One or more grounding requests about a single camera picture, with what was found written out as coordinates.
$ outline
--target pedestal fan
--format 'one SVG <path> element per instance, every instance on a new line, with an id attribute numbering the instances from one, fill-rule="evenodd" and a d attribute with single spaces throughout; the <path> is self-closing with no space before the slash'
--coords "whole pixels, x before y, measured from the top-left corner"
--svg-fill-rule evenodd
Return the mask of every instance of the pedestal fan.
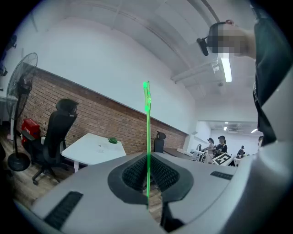
<path id="1" fill-rule="evenodd" d="M 16 124 L 32 90 L 38 56 L 36 53 L 26 55 L 14 69 L 6 94 L 6 106 L 9 117 L 14 120 L 13 141 L 15 152 L 8 157 L 8 166 L 14 171 L 23 171 L 30 164 L 29 157 L 17 150 Z"/>

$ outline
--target green object on table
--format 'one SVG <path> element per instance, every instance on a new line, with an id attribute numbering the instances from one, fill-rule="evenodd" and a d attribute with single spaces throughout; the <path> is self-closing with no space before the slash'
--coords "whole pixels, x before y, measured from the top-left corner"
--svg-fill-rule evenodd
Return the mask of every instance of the green object on table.
<path id="1" fill-rule="evenodd" d="M 147 177 L 146 177 L 146 196 L 150 197 L 151 183 L 151 89 L 150 82 L 143 82 L 143 91 L 145 93 L 145 111 L 146 111 L 146 135 L 147 135 Z"/>
<path id="2" fill-rule="evenodd" d="M 115 138 L 115 137 L 110 137 L 109 139 L 108 139 L 108 141 L 110 142 L 110 143 L 112 143 L 112 144 L 117 144 L 117 139 Z"/>

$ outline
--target brick wall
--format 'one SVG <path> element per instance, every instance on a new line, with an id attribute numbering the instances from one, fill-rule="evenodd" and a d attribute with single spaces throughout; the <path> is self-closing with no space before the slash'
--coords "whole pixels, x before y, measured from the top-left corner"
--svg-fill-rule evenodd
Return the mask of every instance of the brick wall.
<path id="1" fill-rule="evenodd" d="M 127 154 L 147 150 L 146 115 L 39 69 L 18 121 L 18 130 L 24 118 L 32 118 L 41 126 L 41 134 L 45 135 L 50 114 L 56 110 L 56 103 L 61 98 L 70 98 L 79 103 L 77 119 L 66 136 L 67 146 L 85 134 L 93 133 L 107 138 L 116 137 L 122 142 Z M 183 147 L 185 133 L 151 119 L 152 150 L 157 131 L 166 134 L 165 147 Z"/>

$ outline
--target red box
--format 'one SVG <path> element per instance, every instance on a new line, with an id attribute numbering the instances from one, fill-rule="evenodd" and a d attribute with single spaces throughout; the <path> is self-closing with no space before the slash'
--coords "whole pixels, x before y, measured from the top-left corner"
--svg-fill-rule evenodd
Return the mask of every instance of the red box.
<path id="1" fill-rule="evenodd" d="M 40 137 L 40 125 L 38 125 L 32 119 L 23 120 L 22 130 L 26 130 L 30 135 L 32 135 L 36 139 Z M 27 139 L 24 136 L 22 136 L 22 145 L 25 141 L 27 141 Z"/>

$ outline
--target black sleeve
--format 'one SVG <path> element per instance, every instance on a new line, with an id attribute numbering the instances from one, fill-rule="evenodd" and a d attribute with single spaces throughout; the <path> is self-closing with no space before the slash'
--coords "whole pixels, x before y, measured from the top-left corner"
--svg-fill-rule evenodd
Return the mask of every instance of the black sleeve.
<path id="1" fill-rule="evenodd" d="M 223 153 L 226 153 L 227 152 L 227 149 L 228 149 L 228 147 L 227 147 L 227 145 L 225 145 L 224 148 L 222 149 L 222 152 Z"/>

